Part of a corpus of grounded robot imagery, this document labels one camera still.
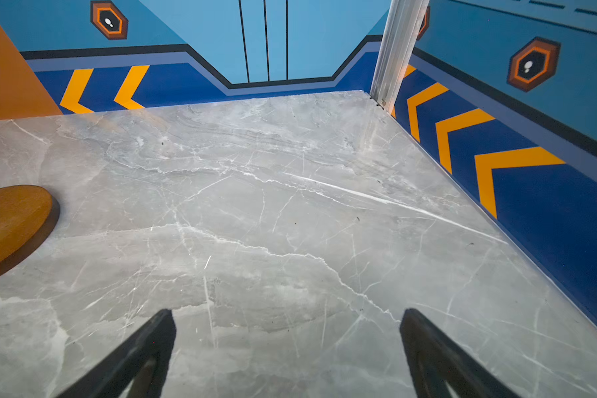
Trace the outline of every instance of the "marble tile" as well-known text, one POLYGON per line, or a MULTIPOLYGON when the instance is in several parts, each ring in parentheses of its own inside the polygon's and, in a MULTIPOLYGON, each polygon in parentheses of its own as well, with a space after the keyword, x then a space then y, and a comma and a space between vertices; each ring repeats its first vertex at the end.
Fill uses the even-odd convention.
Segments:
POLYGON ((173 309, 163 397, 414 397, 416 307, 523 397, 597 396, 597 330, 362 92, 0 122, 58 225, 0 277, 0 398, 173 309))

